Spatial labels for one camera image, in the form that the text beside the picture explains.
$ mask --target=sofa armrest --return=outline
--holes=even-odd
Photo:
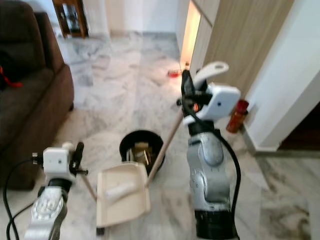
[[[51,68],[54,73],[57,73],[65,62],[61,55],[54,31],[52,30],[48,14],[46,12],[35,12],[34,15],[41,34],[46,65],[48,68]]]

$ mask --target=black cable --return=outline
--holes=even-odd
[[[28,160],[21,161],[21,162],[17,163],[13,168],[11,168],[11,170],[5,180],[5,184],[3,186],[3,203],[4,203],[5,210],[9,216],[9,221],[12,222],[11,224],[12,224],[12,228],[13,228],[13,232],[14,232],[16,240],[19,240],[19,234],[17,231],[15,220],[14,220],[14,218],[11,214],[10,208],[9,208],[8,199],[7,199],[7,188],[8,188],[8,184],[9,184],[9,179],[10,179],[12,173],[16,170],[16,168],[18,168],[22,164],[29,163],[29,162],[33,162],[33,160],[28,159]],[[6,238],[7,238],[7,240],[11,240],[10,239],[10,229],[7,229],[7,231],[6,231]]]
[[[236,171],[236,183],[235,183],[234,195],[233,195],[232,206],[231,206],[231,215],[232,215],[233,219],[235,219],[236,204],[237,204],[237,200],[238,200],[238,194],[239,194],[240,182],[241,182],[241,169],[240,169],[240,165],[239,165],[237,156],[236,156],[234,150],[232,149],[232,147],[230,146],[230,144],[220,134],[217,134],[214,131],[215,129],[212,128],[212,126],[210,126],[205,121],[202,121],[200,118],[197,117],[196,113],[190,109],[190,107],[188,106],[188,104],[185,101],[185,98],[183,98],[183,97],[182,97],[182,106],[183,106],[183,110],[185,110],[189,115],[191,115],[197,123],[199,123],[204,128],[206,128],[208,131],[213,133],[213,135],[223,143],[223,145],[225,146],[225,148],[228,150],[228,152],[230,153],[230,155],[232,157],[232,160],[233,160],[233,163],[235,166],[235,171]]]
[[[16,217],[18,217],[21,213],[23,213],[25,210],[27,210],[28,208],[30,208],[34,203],[30,203],[29,205],[25,206],[23,209],[21,209],[20,211],[18,211],[14,216],[13,216],[13,220],[10,220],[9,223],[6,226],[6,231],[10,232],[10,227],[13,223],[13,221],[16,219]]]

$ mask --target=broom handle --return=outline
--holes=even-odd
[[[175,119],[175,122],[174,122],[174,125],[172,126],[172,129],[169,133],[169,136],[167,138],[167,140],[163,143],[161,149],[160,149],[160,152],[158,154],[158,156],[156,157],[156,160],[154,162],[154,165],[151,169],[151,172],[149,174],[149,177],[148,177],[148,180],[145,184],[145,187],[149,187],[150,183],[152,182],[152,180],[154,179],[155,177],[155,174],[158,170],[158,167],[160,165],[160,163],[162,162],[163,158],[164,158],[164,155],[172,141],[172,138],[174,137],[174,135],[176,134],[177,130],[178,130],[178,127],[182,121],[182,119],[184,118],[184,114],[182,112],[182,109],[179,110],[177,116],[176,116],[176,119]]]

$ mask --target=white wall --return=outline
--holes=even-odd
[[[320,1],[295,0],[246,99],[245,128],[258,151],[275,151],[320,101]]]
[[[56,11],[52,0],[23,0],[31,5],[35,12],[47,12],[53,30],[61,32]],[[105,0],[82,0],[89,36],[109,34]]]
[[[178,0],[105,0],[110,31],[176,32]]]

